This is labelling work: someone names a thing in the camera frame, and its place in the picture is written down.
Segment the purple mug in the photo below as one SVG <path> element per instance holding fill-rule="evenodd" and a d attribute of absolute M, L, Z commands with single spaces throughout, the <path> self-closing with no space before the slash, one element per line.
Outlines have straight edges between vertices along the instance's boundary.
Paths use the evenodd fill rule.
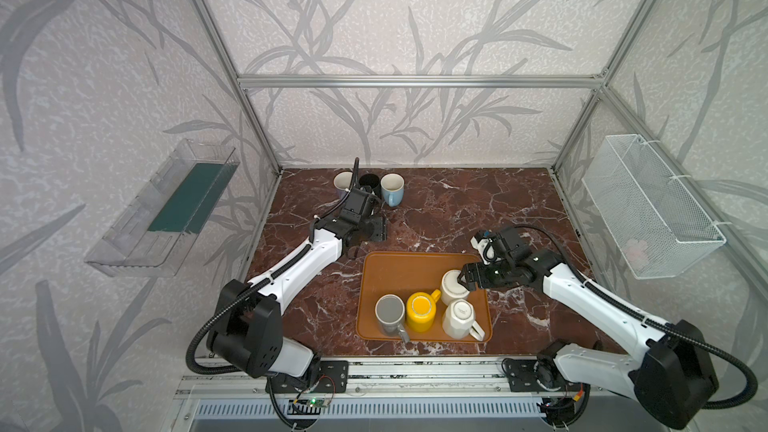
<path fill-rule="evenodd" d="M 339 198 L 343 198 L 347 190 L 350 188 L 352 177 L 353 173 L 351 171 L 340 172 L 334 177 L 333 186 Z"/>

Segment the black mug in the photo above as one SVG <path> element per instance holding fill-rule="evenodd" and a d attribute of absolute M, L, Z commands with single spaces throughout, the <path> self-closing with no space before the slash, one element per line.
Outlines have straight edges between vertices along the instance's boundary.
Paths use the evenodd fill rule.
<path fill-rule="evenodd" d="M 377 197 L 382 197 L 380 177 L 374 173 L 366 173 L 359 178 L 361 188 L 368 187 Z"/>

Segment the light blue mug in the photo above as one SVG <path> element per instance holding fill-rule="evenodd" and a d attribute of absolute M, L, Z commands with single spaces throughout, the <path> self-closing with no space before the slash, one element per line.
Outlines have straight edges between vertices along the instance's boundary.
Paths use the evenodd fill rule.
<path fill-rule="evenodd" d="M 401 204 L 404 198 L 405 181 L 396 173 L 389 173 L 380 180 L 382 200 L 391 208 Z"/>

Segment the grey mug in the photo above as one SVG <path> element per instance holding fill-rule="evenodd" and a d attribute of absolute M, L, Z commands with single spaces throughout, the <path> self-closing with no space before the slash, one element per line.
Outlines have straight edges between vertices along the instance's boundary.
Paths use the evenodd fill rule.
<path fill-rule="evenodd" d="M 394 294 L 382 296 L 376 302 L 374 312 L 382 334 L 397 337 L 404 343 L 410 341 L 405 328 L 406 308 L 400 297 Z"/>

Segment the yellow mug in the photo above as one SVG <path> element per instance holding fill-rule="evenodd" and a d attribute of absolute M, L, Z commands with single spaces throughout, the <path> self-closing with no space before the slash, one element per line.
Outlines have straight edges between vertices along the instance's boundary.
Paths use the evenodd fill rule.
<path fill-rule="evenodd" d="M 440 298 L 440 289 L 413 293 L 406 302 L 407 326 L 417 333 L 427 332 L 434 324 Z"/>

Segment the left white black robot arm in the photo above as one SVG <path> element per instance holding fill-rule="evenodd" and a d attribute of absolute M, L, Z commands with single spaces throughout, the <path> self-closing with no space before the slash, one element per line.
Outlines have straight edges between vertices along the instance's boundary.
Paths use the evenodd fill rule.
<path fill-rule="evenodd" d="M 187 368 L 199 375 L 244 372 L 252 378 L 284 376 L 292 387 L 309 389 L 321 376 L 320 357 L 284 336 L 282 316 L 291 301 L 349 249 L 384 236 L 381 203 L 360 186 L 359 162 L 344 196 L 313 218 L 309 233 L 284 259 L 248 282 L 232 280 L 221 290 L 213 316 L 193 336 Z"/>

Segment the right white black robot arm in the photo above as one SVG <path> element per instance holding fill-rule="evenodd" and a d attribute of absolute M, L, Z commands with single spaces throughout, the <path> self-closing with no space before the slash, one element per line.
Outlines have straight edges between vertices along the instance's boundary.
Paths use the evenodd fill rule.
<path fill-rule="evenodd" d="M 573 267 L 559 242 L 533 250 L 520 236 L 522 228 L 512 224 L 475 233 L 471 245 L 481 259 L 462 267 L 460 284 L 469 291 L 535 289 L 577 312 L 623 350 L 555 341 L 538 358 L 546 375 L 632 399 L 672 429 L 685 428 L 700 410 L 735 408 L 756 395 L 759 383 L 751 368 L 708 344 L 693 324 L 673 324 L 608 291 Z"/>

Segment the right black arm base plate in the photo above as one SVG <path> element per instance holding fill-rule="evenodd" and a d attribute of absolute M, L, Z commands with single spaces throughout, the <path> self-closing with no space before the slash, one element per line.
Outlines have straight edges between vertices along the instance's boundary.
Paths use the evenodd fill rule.
<path fill-rule="evenodd" d="M 583 385 L 567 381 L 551 361 L 504 358 L 501 370 L 512 392 L 575 395 Z"/>

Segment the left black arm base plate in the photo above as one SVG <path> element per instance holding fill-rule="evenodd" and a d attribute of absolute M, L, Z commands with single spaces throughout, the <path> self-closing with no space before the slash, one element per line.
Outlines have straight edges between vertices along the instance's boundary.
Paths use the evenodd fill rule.
<path fill-rule="evenodd" d="M 313 393 L 344 393 L 349 379 L 350 363 L 346 360 L 314 361 L 304 376 L 296 378 L 279 373 L 269 377 L 271 388 L 278 394 L 311 391 Z"/>

